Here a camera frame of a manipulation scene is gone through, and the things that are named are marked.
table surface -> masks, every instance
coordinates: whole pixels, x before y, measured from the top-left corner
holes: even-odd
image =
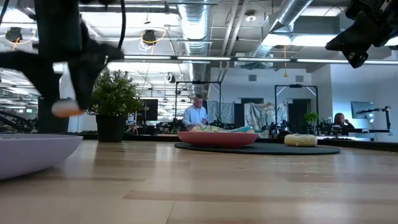
[[[398,157],[217,154],[171,142],[83,141],[66,161],[0,182],[1,224],[395,224]]]

ceiling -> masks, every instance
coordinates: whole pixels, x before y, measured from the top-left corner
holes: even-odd
[[[247,22],[243,20],[241,28],[238,32],[238,40],[233,46],[232,54],[247,53],[253,51],[262,41],[262,27],[266,16],[277,12],[281,0],[262,1],[252,0],[247,10],[255,10],[256,20]],[[323,20],[329,18],[337,18],[341,12],[346,9],[349,1],[335,0],[315,0],[311,6],[308,7],[302,14],[303,16],[310,16],[314,24],[322,17]],[[211,24],[210,24],[210,55],[219,56],[223,45],[223,40],[226,35],[226,23],[228,21],[228,14],[233,6],[231,0],[221,1],[218,5],[211,8]],[[4,36],[0,37],[0,50],[23,50],[35,52],[32,48],[32,43],[37,40],[35,30],[37,26],[35,21],[29,19],[25,10],[18,7],[11,7],[7,10],[3,22],[0,27],[0,35],[4,35],[10,27],[23,28],[22,34],[26,44],[14,45],[8,42]],[[92,38],[100,42],[109,42],[117,44],[121,30],[121,14],[117,12],[81,12],[82,18],[89,27],[89,32]],[[161,39],[154,45],[154,48],[143,49],[140,46],[141,34],[145,30],[155,30],[158,39]],[[180,18],[176,14],[162,14],[162,13],[133,13],[127,14],[127,28],[126,38],[123,45],[125,54],[154,54],[154,55],[183,55],[185,53],[184,43],[182,40],[182,30],[180,27]],[[379,49],[370,49],[370,58],[383,59],[390,54],[387,47]],[[274,57],[299,57],[299,58],[343,58],[338,52],[329,52],[324,47],[303,47],[288,45],[285,49],[273,48],[270,52]],[[274,63],[272,68],[284,68],[284,63]],[[304,63],[292,63],[288,65],[289,68],[304,68],[311,72],[313,65]],[[189,81],[189,64],[187,63],[111,63],[110,69],[125,70],[131,73],[132,78],[139,86],[152,87],[173,87],[165,81],[164,76],[168,73],[175,75],[177,80]],[[24,76],[17,72],[3,72],[1,74],[3,80],[7,80],[13,85],[29,85]],[[19,91],[13,91],[10,88],[2,88],[3,95],[15,96],[15,94],[31,95],[37,93],[33,88],[20,88]]]

